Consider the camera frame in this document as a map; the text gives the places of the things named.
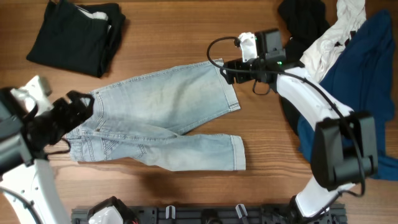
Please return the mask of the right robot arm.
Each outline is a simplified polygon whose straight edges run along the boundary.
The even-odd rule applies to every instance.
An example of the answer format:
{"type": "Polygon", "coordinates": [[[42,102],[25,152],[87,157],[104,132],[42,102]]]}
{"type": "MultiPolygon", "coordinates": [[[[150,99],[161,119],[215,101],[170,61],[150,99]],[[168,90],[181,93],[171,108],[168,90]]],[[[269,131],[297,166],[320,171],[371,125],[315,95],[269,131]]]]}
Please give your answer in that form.
{"type": "Polygon", "coordinates": [[[280,32],[244,32],[232,38],[242,57],[226,62],[220,73],[230,85],[266,83],[290,102],[314,131],[312,178],[285,208],[263,211],[267,223],[333,223],[331,206],[343,194],[362,197],[366,178],[377,172],[373,116],[355,112],[331,96],[299,60],[288,59],[280,32]]]}

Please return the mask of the light blue denim shorts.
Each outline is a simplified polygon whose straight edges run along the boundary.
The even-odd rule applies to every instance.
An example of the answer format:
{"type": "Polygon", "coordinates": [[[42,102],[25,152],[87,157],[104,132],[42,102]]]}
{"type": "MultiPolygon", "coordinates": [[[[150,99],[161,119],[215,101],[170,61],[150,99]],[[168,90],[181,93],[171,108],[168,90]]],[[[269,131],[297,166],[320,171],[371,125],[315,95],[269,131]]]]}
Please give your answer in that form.
{"type": "Polygon", "coordinates": [[[180,65],[93,90],[93,115],[67,135],[70,157],[100,162],[130,157],[171,171],[244,170],[241,137],[192,134],[240,108],[219,66],[180,65]]]}

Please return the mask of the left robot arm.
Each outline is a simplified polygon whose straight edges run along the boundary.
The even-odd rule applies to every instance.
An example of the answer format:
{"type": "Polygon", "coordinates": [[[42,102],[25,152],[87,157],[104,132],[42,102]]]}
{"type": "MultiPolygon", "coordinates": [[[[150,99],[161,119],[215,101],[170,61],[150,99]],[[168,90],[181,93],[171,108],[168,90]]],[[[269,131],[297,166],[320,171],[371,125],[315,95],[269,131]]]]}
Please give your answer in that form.
{"type": "Polygon", "coordinates": [[[73,223],[44,149],[93,114],[94,98],[72,90],[68,100],[60,98],[38,114],[37,105],[26,111],[12,91],[1,89],[1,193],[21,223],[73,223]]]}

